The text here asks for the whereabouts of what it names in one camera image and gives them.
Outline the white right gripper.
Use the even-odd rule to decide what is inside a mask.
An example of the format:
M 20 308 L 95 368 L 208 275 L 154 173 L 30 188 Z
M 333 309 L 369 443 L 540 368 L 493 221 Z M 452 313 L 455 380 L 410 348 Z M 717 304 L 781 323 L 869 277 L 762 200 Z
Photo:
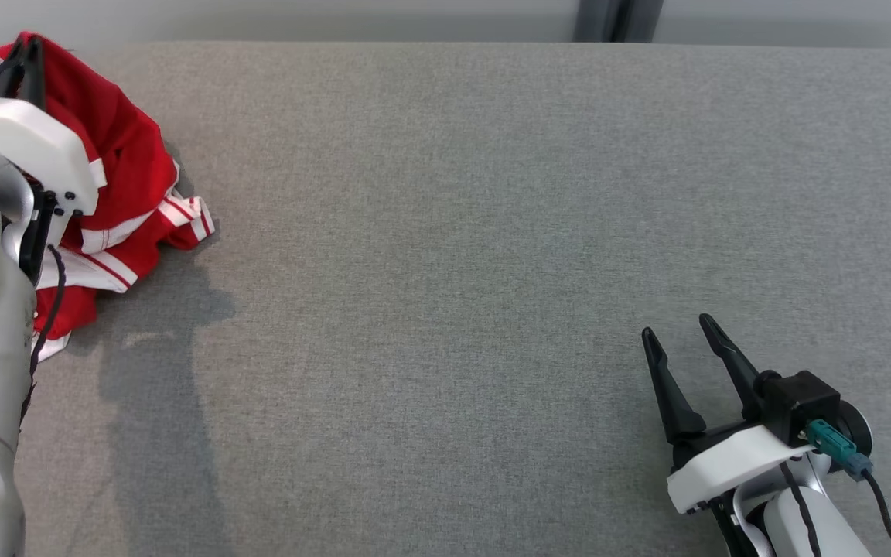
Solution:
M 738 392 L 742 402 L 740 415 L 746 421 L 757 421 L 763 408 L 754 388 L 758 377 L 756 367 L 710 314 L 701 313 L 698 321 L 708 345 L 724 363 Z M 676 446 L 705 433 L 706 422 L 691 408 L 673 378 L 668 369 L 668 356 L 653 329 L 646 327 L 641 331 L 641 342 L 666 441 Z M 763 425 L 750 427 L 729 435 L 678 466 L 666 479 L 667 493 L 679 514 L 696 514 L 701 504 L 749 483 L 794 457 L 803 457 L 811 449 L 809 445 L 788 446 Z

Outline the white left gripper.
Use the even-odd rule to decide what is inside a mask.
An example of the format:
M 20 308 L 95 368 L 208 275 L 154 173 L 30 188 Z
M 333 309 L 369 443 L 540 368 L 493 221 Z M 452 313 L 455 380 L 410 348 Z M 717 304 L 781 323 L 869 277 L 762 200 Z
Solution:
M 25 101 L 5 99 L 17 96 L 23 77 Z M 0 97 L 1 244 L 38 283 L 45 251 L 60 246 L 70 219 L 96 210 L 100 168 L 75 131 L 40 110 L 46 78 L 39 36 L 0 46 Z

